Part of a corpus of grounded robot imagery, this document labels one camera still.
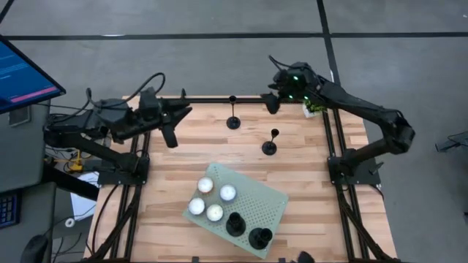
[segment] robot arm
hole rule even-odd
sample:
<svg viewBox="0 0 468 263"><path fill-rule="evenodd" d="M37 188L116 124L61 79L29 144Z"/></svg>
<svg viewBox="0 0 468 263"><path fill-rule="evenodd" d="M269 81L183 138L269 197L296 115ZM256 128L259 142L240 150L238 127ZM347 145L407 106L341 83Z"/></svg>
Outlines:
<svg viewBox="0 0 468 263"><path fill-rule="evenodd" d="M349 95L341 86L317 75L307 63L296 62L288 69L279 68L273 81L268 87L276 90L277 96L272 93L262 95L271 114L278 111L281 101L285 99L305 99L327 108L346 110L381 128L381 140L358 150L350 149L340 159L340 165L348 169L384 153L405 153L411 146L415 132L399 110L385 109ZM340 172L352 174L343 169Z"/></svg>
<svg viewBox="0 0 468 263"><path fill-rule="evenodd" d="M44 130L45 142L56 148L77 148L90 153L108 161L122 174L132 177L145 175L149 163L147 156L118 153L95 140L111 134L114 142L123 143L139 134L160 129L166 145L169 148L177 147L174 129L192 111L184 93L180 99L158 99L154 89L147 88L141 91L136 110L123 99L106 99L81 115L50 118Z"/></svg>

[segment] gray floor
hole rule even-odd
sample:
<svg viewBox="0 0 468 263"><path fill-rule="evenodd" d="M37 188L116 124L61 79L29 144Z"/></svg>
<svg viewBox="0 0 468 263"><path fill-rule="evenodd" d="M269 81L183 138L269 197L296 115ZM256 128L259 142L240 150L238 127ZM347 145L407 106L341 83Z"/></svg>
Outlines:
<svg viewBox="0 0 468 263"><path fill-rule="evenodd" d="M325 8L332 33L468 31L464 0L325 0ZM0 34L7 35L265 31L321 31L316 2L15 0L0 24ZM120 97L157 71L167 73L162 94L178 94L181 88L194 95L263 93L275 73L268 54L287 63L307 61L329 76L322 39L14 43L67 89L68 94L53 103L70 106L84 103L88 86L96 99ZM333 39L333 45L343 86L363 99L400 109L417 132L409 153L380 158L399 257L465 262L468 151L437 153L434 143L468 129L468 39ZM366 123L366 128L370 140L381 137L376 126ZM86 224L81 228L86 236ZM62 249L77 237L66 237ZM83 249L84 238L74 251ZM57 261L77 259L72 256Z"/></svg>

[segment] green object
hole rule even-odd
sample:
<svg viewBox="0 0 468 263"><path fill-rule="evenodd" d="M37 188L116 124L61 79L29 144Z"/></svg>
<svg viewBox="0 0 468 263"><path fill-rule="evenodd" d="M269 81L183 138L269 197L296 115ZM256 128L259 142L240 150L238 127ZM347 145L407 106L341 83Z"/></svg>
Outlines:
<svg viewBox="0 0 468 263"><path fill-rule="evenodd" d="M205 176L213 180L213 191L208 195L202 195L196 190L196 184L194 184L195 193L192 196L192 198L199 197L205 201L205 212L199 216L194 216L185 209L182 215L198 226L213 232L261 259L265 259L273 239L265 249L257 250L249 244L249 233L257 227L269 228L274 238L284 209L287 206L287 195L221 164L210 164ZM224 202L219 197L219 190L225 184L233 185L237 191L235 199L231 202ZM218 222L211 222L206 218L206 208L213 204L221 205L224 211L222 219ZM229 235L226 230L226 222L232 212L241 214L246 222L246 231L239 237Z"/></svg>
<svg viewBox="0 0 468 263"><path fill-rule="evenodd" d="M327 110L327 107L311 103L309 101L309 98L306 96L304 97L304 99L306 99L306 101L304 101L304 104L306 105L307 110L309 110L310 113L322 112Z"/></svg>

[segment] wooden table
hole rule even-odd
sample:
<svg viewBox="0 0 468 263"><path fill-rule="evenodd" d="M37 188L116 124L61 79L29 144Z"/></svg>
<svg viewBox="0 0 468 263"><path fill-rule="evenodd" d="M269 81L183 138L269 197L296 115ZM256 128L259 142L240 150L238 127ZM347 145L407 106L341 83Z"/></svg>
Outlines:
<svg viewBox="0 0 468 263"><path fill-rule="evenodd" d="M137 102L135 98L131 105L136 107ZM167 148L160 131L151 133L151 171L143 187L132 261L190 262L193 256L199 256L201 262L262 261L182 217L197 180L211 162L216 162L290 198L264 262L277 262L278 258L296 260L301 251L309 252L317 262L347 262L336 191L325 162L329 152L322 117L304 118L299 104L283 104L276 115L270 115L263 104L237 104L235 114L242 124L237 130L229 130L229 104L191 106L193 111L176 128L177 148ZM330 116L335 135L333 115ZM368 143L361 118L342 112L341 122L348 148ZM260 148L271 138L272 128L279 130L275 139L278 151L266 156ZM336 152L340 153L334 137ZM129 151L130 141L112 148ZM111 189L112 186L101 188L96 214ZM356 186L356 191L364 225L387 254L396 256L382 197L370 186ZM120 196L121 186L110 198L99 222L97 247L115 226ZM352 233L355 254L360 256L353 227ZM127 228L121 236L119 256L123 256L126 238Z"/></svg>

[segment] monitor screen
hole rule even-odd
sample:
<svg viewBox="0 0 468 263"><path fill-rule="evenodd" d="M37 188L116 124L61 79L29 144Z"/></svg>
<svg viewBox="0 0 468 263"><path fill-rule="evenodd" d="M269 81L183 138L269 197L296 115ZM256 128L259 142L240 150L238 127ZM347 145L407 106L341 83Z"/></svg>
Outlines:
<svg viewBox="0 0 468 263"><path fill-rule="evenodd" d="M16 47L0 40L0 114L65 94Z"/></svg>

